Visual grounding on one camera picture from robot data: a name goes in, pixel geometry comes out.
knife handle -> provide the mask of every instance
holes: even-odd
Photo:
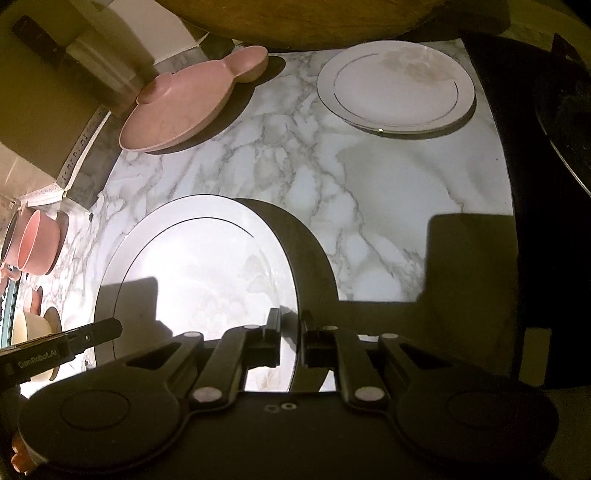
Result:
[[[66,48],[58,45],[37,22],[27,15],[14,24],[12,32],[55,69],[59,67],[66,55]]]

countertop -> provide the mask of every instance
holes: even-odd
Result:
[[[314,233],[341,300],[422,305],[420,314],[397,310],[400,331],[508,373],[517,247],[503,151],[462,42],[429,45],[474,81],[475,114],[461,129],[427,140],[360,131],[316,92],[320,69],[338,51],[279,55],[272,64],[279,71],[285,62],[282,71],[257,86],[213,138],[177,153],[124,152],[90,214],[62,205],[69,228],[57,264],[49,275],[23,280],[20,301],[25,286],[42,286],[42,310],[56,306],[64,330],[92,322],[105,268],[142,218],[190,194],[253,198],[284,208]],[[88,365],[92,350],[62,366],[58,379]]]

black surface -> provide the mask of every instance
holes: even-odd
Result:
[[[506,38],[462,36],[503,145],[519,245],[519,321],[552,328],[545,386],[591,384],[591,197],[538,123],[534,82],[550,53]]]

white plate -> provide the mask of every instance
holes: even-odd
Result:
[[[348,123],[395,134],[428,133],[461,120],[474,98],[458,62],[424,45],[376,41],[334,56],[318,76],[318,95]]]
[[[116,358],[170,336],[267,322],[269,309],[297,314],[284,250],[267,224],[243,204],[214,195],[175,200],[125,237],[106,270],[95,319],[114,316],[123,333]],[[247,390],[287,391],[295,353],[281,341],[281,365],[249,372]]]

round wooden board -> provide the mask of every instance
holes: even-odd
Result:
[[[288,50],[344,48],[412,30],[449,0],[157,0],[216,35]]]

